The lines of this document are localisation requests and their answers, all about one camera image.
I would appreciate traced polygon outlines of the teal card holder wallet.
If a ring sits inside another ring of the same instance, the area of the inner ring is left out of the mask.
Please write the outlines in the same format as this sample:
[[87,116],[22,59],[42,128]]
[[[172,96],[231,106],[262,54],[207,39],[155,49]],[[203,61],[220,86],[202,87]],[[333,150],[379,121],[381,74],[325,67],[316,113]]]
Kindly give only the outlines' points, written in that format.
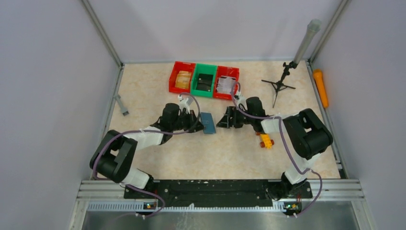
[[215,134],[215,124],[213,120],[213,116],[211,113],[201,112],[201,123],[204,126],[203,133],[204,134]]

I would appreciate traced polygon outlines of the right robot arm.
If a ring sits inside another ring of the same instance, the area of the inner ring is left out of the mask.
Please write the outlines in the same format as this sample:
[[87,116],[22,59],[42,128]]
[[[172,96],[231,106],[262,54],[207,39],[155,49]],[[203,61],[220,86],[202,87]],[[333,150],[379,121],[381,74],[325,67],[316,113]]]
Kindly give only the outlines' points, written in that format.
[[259,97],[227,107],[216,127],[241,128],[243,125],[251,125],[258,134],[278,131],[281,135],[292,164],[282,173],[280,182],[271,188],[269,195],[274,199],[299,193],[317,158],[333,143],[332,134],[311,108],[285,118],[270,116],[266,115]]

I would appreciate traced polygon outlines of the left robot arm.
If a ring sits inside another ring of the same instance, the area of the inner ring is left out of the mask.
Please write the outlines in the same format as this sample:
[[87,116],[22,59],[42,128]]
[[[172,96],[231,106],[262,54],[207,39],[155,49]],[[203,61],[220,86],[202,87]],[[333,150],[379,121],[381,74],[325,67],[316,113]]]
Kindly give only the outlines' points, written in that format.
[[148,198],[154,190],[153,177],[132,165],[136,151],[165,144],[174,133],[202,131],[204,126],[199,119],[193,110],[168,103],[158,120],[146,129],[123,133],[108,131],[90,160],[90,168],[115,183],[135,187],[140,197]]

